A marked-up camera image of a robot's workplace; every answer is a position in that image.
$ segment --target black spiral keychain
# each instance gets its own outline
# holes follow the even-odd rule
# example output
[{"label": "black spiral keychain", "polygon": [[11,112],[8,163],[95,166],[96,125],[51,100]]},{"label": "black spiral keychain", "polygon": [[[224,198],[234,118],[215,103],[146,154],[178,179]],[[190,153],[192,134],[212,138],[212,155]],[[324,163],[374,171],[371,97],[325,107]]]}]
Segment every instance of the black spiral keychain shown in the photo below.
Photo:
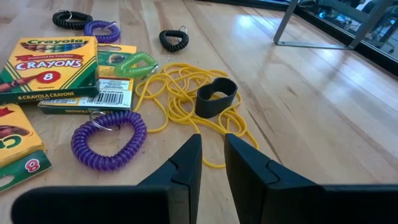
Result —
[{"label": "black spiral keychain", "polygon": [[[178,44],[171,44],[166,37],[177,37],[181,38],[181,41]],[[178,52],[179,50],[184,49],[189,43],[189,36],[187,34],[187,28],[185,26],[181,26],[179,30],[163,30],[159,34],[159,40],[162,46],[169,52]]]},{"label": "black spiral keychain", "polygon": [[[70,22],[70,19],[79,20],[77,22]],[[65,29],[82,30],[85,25],[93,20],[91,15],[81,12],[74,12],[68,10],[60,10],[52,16],[52,22]]]}]

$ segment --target crayon box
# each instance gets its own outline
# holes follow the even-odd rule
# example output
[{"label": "crayon box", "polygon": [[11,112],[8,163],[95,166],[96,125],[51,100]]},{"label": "crayon box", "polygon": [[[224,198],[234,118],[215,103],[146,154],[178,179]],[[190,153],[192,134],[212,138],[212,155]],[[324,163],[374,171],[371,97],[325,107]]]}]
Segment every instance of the crayon box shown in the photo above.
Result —
[{"label": "crayon box", "polygon": [[137,47],[116,44],[98,44],[99,94],[95,97],[75,97],[44,100],[39,108],[46,114],[89,114],[130,110],[134,94],[132,78],[118,78],[114,67],[136,53]]},{"label": "crayon box", "polygon": [[0,73],[0,104],[98,94],[94,37],[23,38]]},{"label": "crayon box", "polygon": [[45,146],[18,105],[0,106],[0,192],[51,167]]}]

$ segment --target wooden tabletop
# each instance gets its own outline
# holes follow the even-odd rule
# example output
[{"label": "wooden tabletop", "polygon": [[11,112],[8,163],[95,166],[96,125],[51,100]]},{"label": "wooden tabletop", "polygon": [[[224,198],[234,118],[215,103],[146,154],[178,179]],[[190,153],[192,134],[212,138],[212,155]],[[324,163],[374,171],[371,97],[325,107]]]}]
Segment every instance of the wooden tabletop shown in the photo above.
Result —
[{"label": "wooden tabletop", "polygon": [[[227,72],[244,103],[239,112],[261,151],[318,183],[398,182],[398,84],[373,63],[348,50],[277,47],[272,42],[283,12],[194,0],[3,0],[0,2],[0,65],[21,37],[82,35],[52,23],[59,9],[116,21],[120,44],[136,45],[160,65],[183,62]],[[165,51],[159,32],[186,26],[188,47]],[[336,43],[299,17],[282,40]],[[26,190],[45,185],[135,185],[155,171],[193,133],[170,123],[150,134],[125,168],[100,173],[80,164],[70,149],[73,131],[85,115],[46,115],[34,103],[21,105],[45,145],[53,167],[0,195],[0,223],[11,223],[10,207]],[[139,111],[149,128],[163,114],[151,102]],[[201,127],[203,154],[223,163],[223,137]],[[96,152],[119,151],[132,131],[98,133]],[[238,223],[224,169],[203,166],[198,223]]]}]

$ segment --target purple spiral keychain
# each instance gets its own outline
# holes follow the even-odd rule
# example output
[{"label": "purple spiral keychain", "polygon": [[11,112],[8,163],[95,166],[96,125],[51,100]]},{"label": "purple spiral keychain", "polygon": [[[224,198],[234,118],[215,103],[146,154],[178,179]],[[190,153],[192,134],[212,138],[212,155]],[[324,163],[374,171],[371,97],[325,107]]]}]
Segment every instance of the purple spiral keychain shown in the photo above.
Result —
[{"label": "purple spiral keychain", "polygon": [[[94,35],[95,28],[109,29],[112,33],[108,35]],[[120,30],[116,26],[116,22],[107,21],[91,21],[85,26],[85,35],[95,36],[98,43],[109,44],[120,38]]]},{"label": "purple spiral keychain", "polygon": [[[130,124],[134,128],[134,135],[130,141],[115,155],[102,156],[88,147],[88,138],[99,129],[115,131],[107,128],[109,126],[119,126]],[[76,129],[72,136],[71,147],[75,157],[84,165],[99,171],[114,171],[125,166],[138,152],[147,136],[147,127],[139,113],[131,111],[120,111],[111,114],[104,112],[92,112],[90,121]]]}]

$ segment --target black wristband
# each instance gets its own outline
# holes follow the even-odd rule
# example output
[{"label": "black wristband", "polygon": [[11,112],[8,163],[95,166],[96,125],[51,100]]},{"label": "black wristband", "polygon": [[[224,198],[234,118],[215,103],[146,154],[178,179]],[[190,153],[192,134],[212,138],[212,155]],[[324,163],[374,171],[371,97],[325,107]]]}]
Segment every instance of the black wristband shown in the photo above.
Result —
[{"label": "black wristband", "polygon": [[[215,92],[225,93],[225,97],[211,100]],[[238,91],[238,86],[229,78],[216,78],[211,84],[199,88],[195,113],[201,118],[211,118],[231,106]]]},{"label": "black wristband", "polygon": [[[69,22],[67,19],[70,18],[70,14],[72,14],[71,19],[79,20],[80,22]],[[91,15],[87,15],[80,12],[74,11],[62,11],[57,12],[52,16],[52,22],[62,28],[65,29],[73,29],[73,30],[82,30],[85,28],[85,25],[93,20]]]},{"label": "black wristband", "polygon": [[[166,37],[178,37],[181,41],[178,44],[171,44]],[[169,52],[178,52],[184,49],[189,43],[188,34],[179,30],[164,30],[159,34],[159,40],[162,46]]]}]

